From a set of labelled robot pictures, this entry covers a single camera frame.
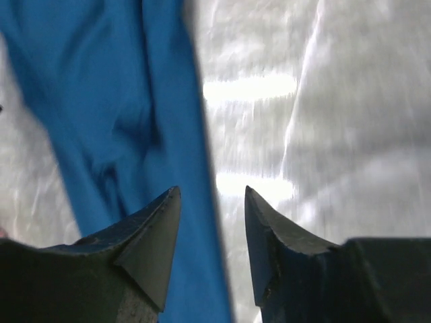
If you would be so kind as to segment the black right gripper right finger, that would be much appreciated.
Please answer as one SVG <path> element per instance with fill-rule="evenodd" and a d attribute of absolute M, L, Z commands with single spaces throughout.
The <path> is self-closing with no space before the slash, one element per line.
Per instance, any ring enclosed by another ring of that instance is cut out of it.
<path fill-rule="evenodd" d="M 430 240 L 336 245 L 245 190 L 255 304 L 264 322 L 429 322 Z"/>

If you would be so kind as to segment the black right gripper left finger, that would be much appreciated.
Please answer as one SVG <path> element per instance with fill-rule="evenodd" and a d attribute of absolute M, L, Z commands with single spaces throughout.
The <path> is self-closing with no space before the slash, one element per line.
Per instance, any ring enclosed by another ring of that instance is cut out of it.
<path fill-rule="evenodd" d="M 180 190 L 72 245 L 1 240 L 2 322 L 156 322 L 165 308 Z"/>

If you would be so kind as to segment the blue t-shirt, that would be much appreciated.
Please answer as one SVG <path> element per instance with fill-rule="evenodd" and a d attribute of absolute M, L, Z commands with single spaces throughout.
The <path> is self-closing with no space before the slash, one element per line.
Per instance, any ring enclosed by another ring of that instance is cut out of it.
<path fill-rule="evenodd" d="M 230 322 L 201 90 L 182 1 L 2 1 L 24 101 L 83 235 L 172 186 L 181 216 L 162 322 Z"/>

